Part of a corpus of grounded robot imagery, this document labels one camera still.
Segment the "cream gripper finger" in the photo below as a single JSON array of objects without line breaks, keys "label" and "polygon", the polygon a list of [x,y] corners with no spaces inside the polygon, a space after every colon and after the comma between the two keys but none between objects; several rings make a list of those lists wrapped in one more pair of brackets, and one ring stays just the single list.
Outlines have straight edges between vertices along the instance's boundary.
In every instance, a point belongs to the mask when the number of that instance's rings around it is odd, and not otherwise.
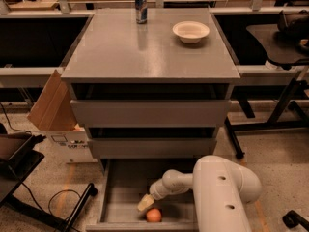
[{"label": "cream gripper finger", "polygon": [[154,199],[150,194],[145,194],[138,203],[137,209],[142,212],[154,204]]}]

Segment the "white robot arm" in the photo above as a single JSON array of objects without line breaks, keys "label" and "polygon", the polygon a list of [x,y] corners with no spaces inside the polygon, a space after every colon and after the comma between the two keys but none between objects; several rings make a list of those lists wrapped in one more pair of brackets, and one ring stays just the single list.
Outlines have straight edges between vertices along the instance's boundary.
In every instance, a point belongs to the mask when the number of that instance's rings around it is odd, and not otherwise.
[{"label": "white robot arm", "polygon": [[189,190],[199,232],[252,232],[243,206],[259,198],[261,181],[250,169],[218,156],[198,159],[191,173],[166,171],[151,184],[137,209],[144,211],[156,200]]}]

